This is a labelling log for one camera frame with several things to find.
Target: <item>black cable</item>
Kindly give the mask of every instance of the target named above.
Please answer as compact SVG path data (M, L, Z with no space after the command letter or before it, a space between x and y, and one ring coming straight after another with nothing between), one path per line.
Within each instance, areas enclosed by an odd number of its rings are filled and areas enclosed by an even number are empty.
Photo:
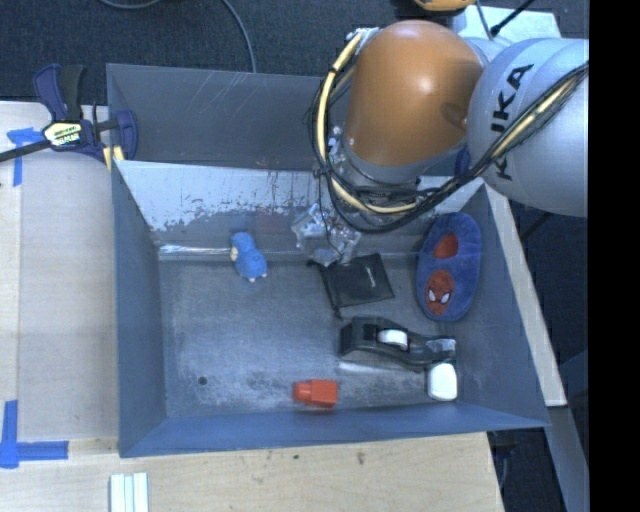
M500 23L498 23L497 25L494 25L493 27L491 27L491 30L489 31L491 33L491 35L493 37L497 36L498 32L500 32L506 25L511 23L511 21L513 21L513 19L516 16L518 16L522 11L524 11L527 7L529 7L534 1L535 0L527 0L520 7L518 7L515 11L513 11L511 14L509 14L509 16L507 16L505 19L503 19Z
M240 27L240 30L242 31L242 36L244 37L245 43L247 44L247 50L249 51L249 58L251 59L251 71L253 73L256 73L256 58L253 54L253 45L251 44L251 39L249 38L247 29L244 28L244 23L242 23L240 16L238 16L238 13L233 8L233 6L227 0L222 0L222 3L227 7L227 9L229 9L229 12L233 15L236 22L238 23L238 26Z
M146 2L144 4L119 4L116 2L112 2L111 0L98 0L98 1L103 3L104 5L112 7L113 9L133 11L137 9L146 9L147 7L151 7L153 5L156 5L157 3L160 3L162 0L150 0L149 2ZM233 6L229 3L229 1L222 0L222 3L229 10L231 15L236 20L238 27L240 27L240 30L242 31L242 37L244 37L244 41L247 45L247 50L249 51L249 59L251 60L251 71L253 73L256 73L257 72L256 57L253 53L253 45L251 44L251 38L249 37L249 33L247 32L247 29L245 28L244 23L242 23L242 19L240 18L240 16L238 16L238 13L233 8Z

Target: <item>tape roll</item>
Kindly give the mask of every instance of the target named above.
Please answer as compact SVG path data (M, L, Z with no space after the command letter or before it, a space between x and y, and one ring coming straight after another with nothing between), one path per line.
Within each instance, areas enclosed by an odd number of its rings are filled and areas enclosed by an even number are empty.
M382 329L378 332L377 340L387 345L395 345L402 350L409 350L407 333L399 329Z

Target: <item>blue toy figure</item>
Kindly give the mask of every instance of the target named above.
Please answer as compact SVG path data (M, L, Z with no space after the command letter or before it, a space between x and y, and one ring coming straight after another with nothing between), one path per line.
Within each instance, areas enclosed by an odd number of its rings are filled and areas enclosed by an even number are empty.
M267 260L256 249L249 233L241 231L231 237L231 261L235 263L238 274L252 283L257 277L267 277Z

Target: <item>white object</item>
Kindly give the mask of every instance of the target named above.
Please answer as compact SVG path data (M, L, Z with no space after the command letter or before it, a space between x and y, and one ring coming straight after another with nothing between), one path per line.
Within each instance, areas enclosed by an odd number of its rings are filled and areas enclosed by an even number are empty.
M440 363L429 370L427 393L434 400L455 400L458 397L458 377L451 363Z
M378 332L377 340L387 345L395 345L402 350L409 350L407 333L399 329L383 329Z
M110 512L149 512L149 490L146 473L111 475Z

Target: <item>bin floor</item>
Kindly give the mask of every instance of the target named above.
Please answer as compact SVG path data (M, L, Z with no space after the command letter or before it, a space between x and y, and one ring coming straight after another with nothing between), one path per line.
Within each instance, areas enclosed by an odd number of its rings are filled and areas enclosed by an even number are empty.
M438 334L414 298L415 257L383 259L395 298L333 313L318 268L270 261L268 277L241 278L231 261L160 263L167 414L282 411L296 381L339 382L337 407L431 402L424 372L341 362L339 331L357 314Z

